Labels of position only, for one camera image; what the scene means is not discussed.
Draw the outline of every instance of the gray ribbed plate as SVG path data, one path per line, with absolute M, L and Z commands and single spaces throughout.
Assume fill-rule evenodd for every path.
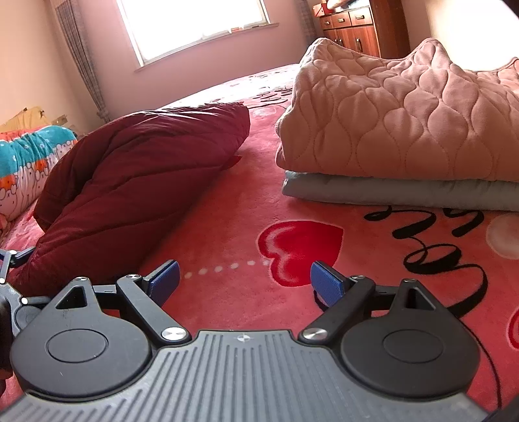
M 161 349 L 131 387 L 88 403 L 26 394 L 1 422 L 481 422 L 466 396 L 406 403 L 360 388 L 324 348 L 288 331 L 201 331 L 191 344 Z

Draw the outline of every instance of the gray curtain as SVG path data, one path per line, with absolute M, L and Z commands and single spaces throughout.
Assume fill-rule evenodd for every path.
M 98 116 L 105 123 L 110 121 L 110 116 L 104 103 L 103 94 L 99 88 L 99 81 L 95 74 L 92 57 L 88 51 L 85 27 L 81 18 L 81 11 L 77 0 L 65 0 L 56 7 L 56 15 L 69 50 L 76 62 L 77 69 L 92 96 Z
M 306 36 L 306 42 L 308 45 L 312 44 L 317 37 L 317 30 L 313 24 L 313 13 L 310 9 L 310 5 L 307 0 L 295 0 L 299 15 L 301 17 L 301 23 L 303 25 L 303 31 Z

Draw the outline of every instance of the folded maroon garment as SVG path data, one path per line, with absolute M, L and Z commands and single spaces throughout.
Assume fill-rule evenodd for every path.
M 238 103 L 143 111 L 83 138 L 52 170 L 34 211 L 45 231 L 10 283 L 53 295 L 74 277 L 136 272 L 249 135 Z

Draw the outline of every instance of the pink quilted blanket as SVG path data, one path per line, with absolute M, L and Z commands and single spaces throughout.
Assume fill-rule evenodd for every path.
M 277 124 L 278 166 L 392 179 L 519 181 L 519 59 L 473 72 L 436 39 L 408 57 L 365 56 L 321 38 Z

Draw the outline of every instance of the wooden dresser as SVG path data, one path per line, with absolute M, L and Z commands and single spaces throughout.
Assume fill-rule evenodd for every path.
M 409 35 L 400 0 L 370 0 L 368 6 L 347 9 L 320 19 L 324 36 L 369 56 L 407 56 Z

